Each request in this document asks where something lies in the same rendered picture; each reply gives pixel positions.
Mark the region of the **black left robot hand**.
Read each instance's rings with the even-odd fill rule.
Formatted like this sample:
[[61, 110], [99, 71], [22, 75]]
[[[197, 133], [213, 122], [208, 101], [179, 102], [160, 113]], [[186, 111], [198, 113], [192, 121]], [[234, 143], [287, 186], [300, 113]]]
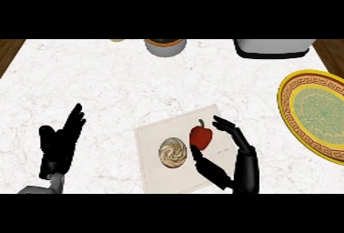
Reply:
[[49, 180], [55, 173], [67, 174], [74, 158], [76, 146], [86, 123], [83, 105], [77, 104], [68, 115], [62, 129], [53, 130], [49, 125], [39, 128], [40, 149], [43, 158], [39, 177]]

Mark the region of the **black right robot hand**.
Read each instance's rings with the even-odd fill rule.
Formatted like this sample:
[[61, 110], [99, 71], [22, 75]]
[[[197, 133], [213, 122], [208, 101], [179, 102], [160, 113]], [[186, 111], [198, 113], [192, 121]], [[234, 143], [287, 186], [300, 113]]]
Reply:
[[213, 126], [219, 131], [232, 135], [234, 143], [238, 146], [234, 177], [223, 168], [216, 165], [204, 156], [195, 144], [191, 144], [191, 153], [195, 160], [195, 168], [200, 174], [222, 189], [232, 189], [235, 195], [260, 193], [260, 167], [256, 147], [247, 142], [241, 128], [229, 120], [214, 116]]

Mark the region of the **beige rectangular placemat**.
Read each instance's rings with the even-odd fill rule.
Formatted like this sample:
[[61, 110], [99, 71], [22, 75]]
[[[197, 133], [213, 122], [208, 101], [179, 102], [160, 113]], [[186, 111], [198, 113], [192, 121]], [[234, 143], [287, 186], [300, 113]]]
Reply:
[[145, 193], [191, 193], [211, 185], [197, 171], [189, 150], [189, 133], [194, 127], [206, 127], [213, 131], [203, 156], [234, 177], [238, 146], [232, 136], [214, 128], [214, 116], [220, 116], [217, 105], [135, 129]]

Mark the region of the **cream swirl cupcake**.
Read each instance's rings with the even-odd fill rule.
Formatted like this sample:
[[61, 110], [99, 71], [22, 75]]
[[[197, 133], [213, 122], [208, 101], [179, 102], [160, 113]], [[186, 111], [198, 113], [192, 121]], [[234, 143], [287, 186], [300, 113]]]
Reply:
[[188, 159], [188, 147], [177, 137], [167, 138], [158, 148], [158, 159], [167, 168], [179, 168]]

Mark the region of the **yellow patterned plate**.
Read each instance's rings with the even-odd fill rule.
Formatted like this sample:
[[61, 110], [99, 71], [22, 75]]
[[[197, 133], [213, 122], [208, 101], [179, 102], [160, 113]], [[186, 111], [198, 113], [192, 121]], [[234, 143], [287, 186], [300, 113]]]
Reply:
[[301, 144], [344, 166], [344, 79], [313, 69], [296, 71], [279, 84], [276, 102]]

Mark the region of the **red bell pepper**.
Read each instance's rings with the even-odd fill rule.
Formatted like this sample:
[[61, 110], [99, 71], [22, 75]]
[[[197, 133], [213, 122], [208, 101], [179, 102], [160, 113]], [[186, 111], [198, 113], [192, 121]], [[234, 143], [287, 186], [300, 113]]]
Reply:
[[204, 151], [213, 140], [213, 130], [206, 127], [204, 121], [191, 129], [189, 144]]

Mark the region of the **white and black appliance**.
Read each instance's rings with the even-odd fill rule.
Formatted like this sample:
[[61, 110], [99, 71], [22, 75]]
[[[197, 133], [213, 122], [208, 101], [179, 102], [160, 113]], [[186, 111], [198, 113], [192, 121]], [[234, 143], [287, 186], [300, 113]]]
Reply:
[[303, 57], [315, 39], [235, 39], [235, 51], [242, 58], [290, 59]]

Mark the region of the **grey plant pot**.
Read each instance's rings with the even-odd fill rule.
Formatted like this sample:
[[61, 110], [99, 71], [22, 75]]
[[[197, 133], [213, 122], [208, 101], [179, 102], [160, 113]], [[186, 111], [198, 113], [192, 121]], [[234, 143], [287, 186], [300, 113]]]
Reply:
[[145, 39], [145, 46], [149, 53], [158, 57], [173, 57], [182, 53], [186, 48], [186, 39], [175, 39], [169, 43], [157, 42], [152, 39]]

